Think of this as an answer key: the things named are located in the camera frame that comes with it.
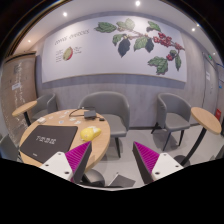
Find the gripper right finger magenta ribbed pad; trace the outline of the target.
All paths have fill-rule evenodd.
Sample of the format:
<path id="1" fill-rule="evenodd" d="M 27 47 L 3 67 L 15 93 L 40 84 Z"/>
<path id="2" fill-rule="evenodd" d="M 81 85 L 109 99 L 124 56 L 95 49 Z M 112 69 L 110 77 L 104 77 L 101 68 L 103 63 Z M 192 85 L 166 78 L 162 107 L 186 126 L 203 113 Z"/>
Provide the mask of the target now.
<path id="1" fill-rule="evenodd" d="M 183 166 L 168 153 L 157 153 L 136 141 L 133 142 L 133 154 L 145 184 L 183 169 Z"/>

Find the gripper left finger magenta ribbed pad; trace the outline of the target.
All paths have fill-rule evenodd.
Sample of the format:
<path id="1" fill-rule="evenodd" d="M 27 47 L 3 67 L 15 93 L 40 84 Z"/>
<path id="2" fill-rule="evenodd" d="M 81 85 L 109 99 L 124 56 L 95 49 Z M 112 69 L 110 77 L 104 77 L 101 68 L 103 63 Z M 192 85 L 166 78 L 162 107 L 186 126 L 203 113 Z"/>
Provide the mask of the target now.
<path id="1" fill-rule="evenodd" d="M 55 153 L 40 168 L 78 184 L 83 177 L 91 152 L 92 142 L 85 142 L 66 153 Z"/>

